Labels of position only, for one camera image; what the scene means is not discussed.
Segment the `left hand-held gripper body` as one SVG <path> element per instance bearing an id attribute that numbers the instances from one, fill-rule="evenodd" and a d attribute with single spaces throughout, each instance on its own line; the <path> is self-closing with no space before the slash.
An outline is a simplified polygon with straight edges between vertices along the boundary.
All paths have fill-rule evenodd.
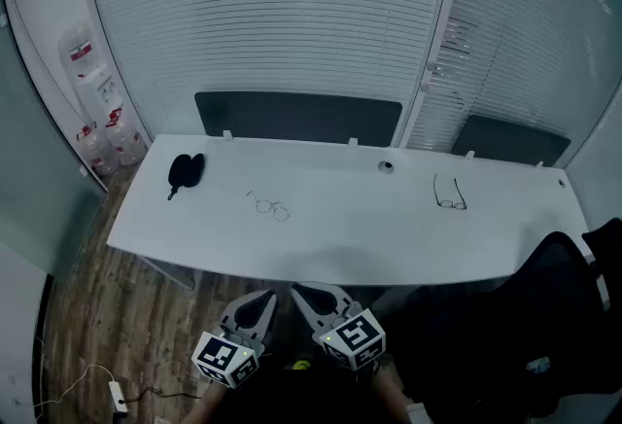
<path id="1" fill-rule="evenodd" d="M 191 360 L 202 375 L 227 388 L 237 388 L 258 371 L 264 338 L 265 329 L 233 329 L 219 324 L 202 333 Z"/>

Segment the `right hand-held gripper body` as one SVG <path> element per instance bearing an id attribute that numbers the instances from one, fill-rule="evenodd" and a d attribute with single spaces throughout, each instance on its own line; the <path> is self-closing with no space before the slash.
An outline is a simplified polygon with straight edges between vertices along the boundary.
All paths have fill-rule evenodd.
<path id="1" fill-rule="evenodd" d="M 384 330 L 371 311 L 356 301 L 318 341 L 329 357 L 352 371 L 361 370 L 386 350 Z"/>

